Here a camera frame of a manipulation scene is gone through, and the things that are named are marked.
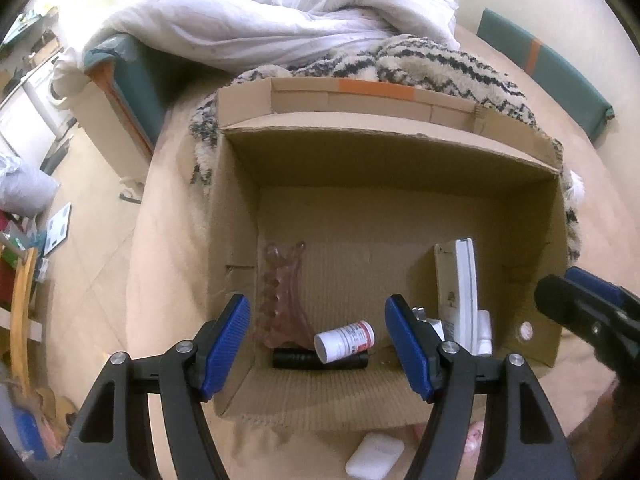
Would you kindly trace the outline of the right hand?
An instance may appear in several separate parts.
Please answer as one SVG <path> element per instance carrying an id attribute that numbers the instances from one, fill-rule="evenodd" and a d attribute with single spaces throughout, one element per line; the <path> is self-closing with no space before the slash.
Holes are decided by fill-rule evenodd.
<path id="1" fill-rule="evenodd" d="M 568 443 L 578 479 L 638 479 L 639 385 L 616 378 Z"/>

